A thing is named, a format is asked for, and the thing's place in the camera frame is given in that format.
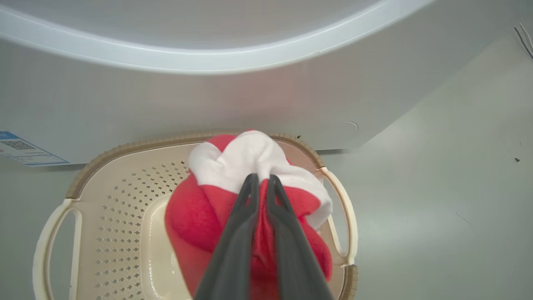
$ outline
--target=barcode label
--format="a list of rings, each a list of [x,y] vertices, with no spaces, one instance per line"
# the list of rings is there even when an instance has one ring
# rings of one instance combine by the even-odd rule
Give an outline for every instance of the barcode label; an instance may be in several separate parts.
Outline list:
[[[7,131],[0,131],[0,155],[31,167],[68,163]]]
[[[23,141],[0,141],[2,144],[6,144],[10,146],[11,148],[14,148],[16,150],[30,150],[35,149],[35,147],[32,147],[31,145],[28,145],[24,143]]]

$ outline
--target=plastic basket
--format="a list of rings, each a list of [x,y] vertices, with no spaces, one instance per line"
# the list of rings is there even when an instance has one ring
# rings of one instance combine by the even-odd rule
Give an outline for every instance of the plastic basket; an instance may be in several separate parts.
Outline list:
[[[187,177],[187,158],[213,134],[186,135],[116,147],[92,160],[69,187],[63,204],[37,242],[33,286],[37,300],[54,299],[50,259],[65,216],[76,216],[70,299],[191,299],[164,225],[174,187]],[[357,225],[341,183],[306,143],[270,135],[292,164],[314,173],[344,211],[348,247],[342,251],[330,217],[319,230],[333,256],[328,286],[334,297],[353,299],[357,287]]]

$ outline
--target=cable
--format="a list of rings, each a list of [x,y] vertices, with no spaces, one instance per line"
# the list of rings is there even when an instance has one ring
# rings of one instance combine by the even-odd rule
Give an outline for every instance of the cable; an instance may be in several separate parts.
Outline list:
[[[520,22],[520,28],[522,28],[522,32],[528,37],[529,48],[531,49],[531,51],[533,51],[533,43],[531,42],[531,37],[529,36],[527,30],[524,28],[524,25],[522,25],[522,22]]]
[[[531,55],[531,52],[529,52],[528,47],[526,46],[526,43],[524,43],[524,39],[520,35],[520,32],[518,32],[518,29],[514,27],[514,31],[516,31],[516,34],[518,34],[518,37],[520,38],[520,41],[522,42],[522,45],[524,45],[524,48],[526,48],[526,51],[528,52],[528,55],[531,59],[533,59],[533,55]]]

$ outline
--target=gray floor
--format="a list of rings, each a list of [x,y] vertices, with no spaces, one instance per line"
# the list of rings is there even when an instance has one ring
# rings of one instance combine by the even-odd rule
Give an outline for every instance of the gray floor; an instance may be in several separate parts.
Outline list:
[[[532,299],[532,78],[510,35],[360,149],[322,153],[358,220],[358,300]],[[33,298],[37,238],[78,171],[0,157],[3,298]],[[69,234],[54,251],[59,300]]]

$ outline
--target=white fur trim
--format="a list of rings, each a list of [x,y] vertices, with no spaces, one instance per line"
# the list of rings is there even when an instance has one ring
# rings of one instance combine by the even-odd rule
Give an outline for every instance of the white fur trim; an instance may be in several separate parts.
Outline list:
[[[332,200],[322,183],[307,170],[290,165],[278,143],[259,131],[240,134],[224,152],[208,142],[196,146],[189,167],[198,185],[213,185],[235,194],[250,173],[257,173],[260,181],[277,175],[284,186],[304,190],[320,201],[320,207],[307,216],[313,228],[320,227],[332,213]]]

